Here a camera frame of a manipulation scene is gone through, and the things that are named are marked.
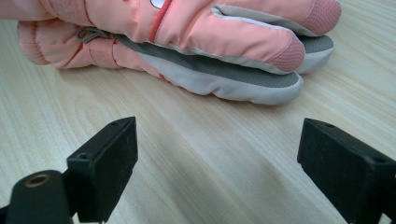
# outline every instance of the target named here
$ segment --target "white logo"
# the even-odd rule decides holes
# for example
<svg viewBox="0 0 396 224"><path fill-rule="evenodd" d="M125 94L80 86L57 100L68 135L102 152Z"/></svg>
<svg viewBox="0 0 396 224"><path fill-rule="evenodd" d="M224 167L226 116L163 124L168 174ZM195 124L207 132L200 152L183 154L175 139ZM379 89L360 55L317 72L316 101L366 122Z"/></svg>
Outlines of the white logo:
<svg viewBox="0 0 396 224"><path fill-rule="evenodd" d="M163 3L165 3L165 0L151 0L151 4L157 8L162 8Z"/></svg>

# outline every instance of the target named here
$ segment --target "light wood tabletop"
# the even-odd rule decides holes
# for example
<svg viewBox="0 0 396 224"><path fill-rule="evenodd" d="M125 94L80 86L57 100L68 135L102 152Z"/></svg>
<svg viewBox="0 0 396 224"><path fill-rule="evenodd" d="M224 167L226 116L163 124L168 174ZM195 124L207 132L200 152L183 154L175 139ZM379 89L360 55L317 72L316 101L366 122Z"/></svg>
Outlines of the light wood tabletop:
<svg viewBox="0 0 396 224"><path fill-rule="evenodd" d="M276 106L127 69L38 66L17 23L0 21L0 207L21 178L63 172L105 125L136 117L139 161L108 223L346 223L297 162L303 122L329 122L396 160L396 4L340 2L329 63Z"/></svg>

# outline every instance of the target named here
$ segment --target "wooden surface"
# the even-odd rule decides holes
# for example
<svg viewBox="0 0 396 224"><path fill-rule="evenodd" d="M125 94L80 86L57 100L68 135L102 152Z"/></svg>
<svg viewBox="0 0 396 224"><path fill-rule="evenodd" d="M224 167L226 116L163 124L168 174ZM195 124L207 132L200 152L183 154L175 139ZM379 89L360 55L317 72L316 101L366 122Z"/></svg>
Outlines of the wooden surface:
<svg viewBox="0 0 396 224"><path fill-rule="evenodd" d="M0 21L0 207L19 179L64 171L106 124L135 116L139 161L108 223L345 223L296 162L303 120L396 159L396 6L341 3L336 52L278 106L199 96L131 70L36 66L16 22Z"/></svg>

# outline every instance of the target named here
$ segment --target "gray fabric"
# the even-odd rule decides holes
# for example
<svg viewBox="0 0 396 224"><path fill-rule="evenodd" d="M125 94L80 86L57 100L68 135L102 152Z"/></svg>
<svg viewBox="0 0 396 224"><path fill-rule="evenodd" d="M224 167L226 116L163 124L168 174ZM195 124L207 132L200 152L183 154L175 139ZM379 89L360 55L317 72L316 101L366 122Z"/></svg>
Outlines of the gray fabric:
<svg viewBox="0 0 396 224"><path fill-rule="evenodd" d="M334 48L332 40L326 35L317 37L298 35L298 38L303 43L306 54L317 53Z"/></svg>
<svg viewBox="0 0 396 224"><path fill-rule="evenodd" d="M114 35L122 44L139 53L165 59L190 70L225 77L266 88L287 88L295 85L299 78L296 73L274 75L258 68L245 67L233 63L225 63L201 55L184 55L172 49L161 48L150 43L138 44L125 35Z"/></svg>

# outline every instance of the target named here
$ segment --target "wood grain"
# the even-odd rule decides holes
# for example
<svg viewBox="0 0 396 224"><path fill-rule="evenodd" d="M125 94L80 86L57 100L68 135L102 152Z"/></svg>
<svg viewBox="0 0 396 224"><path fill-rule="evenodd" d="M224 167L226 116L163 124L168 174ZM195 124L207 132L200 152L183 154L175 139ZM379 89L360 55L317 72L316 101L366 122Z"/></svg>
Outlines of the wood grain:
<svg viewBox="0 0 396 224"><path fill-rule="evenodd" d="M139 161L108 223L345 223L296 161L303 120L396 159L396 6L340 2L334 55L278 106L199 96L126 69L37 66L16 22L0 21L0 206L19 179L64 171L106 124L135 116Z"/></svg>

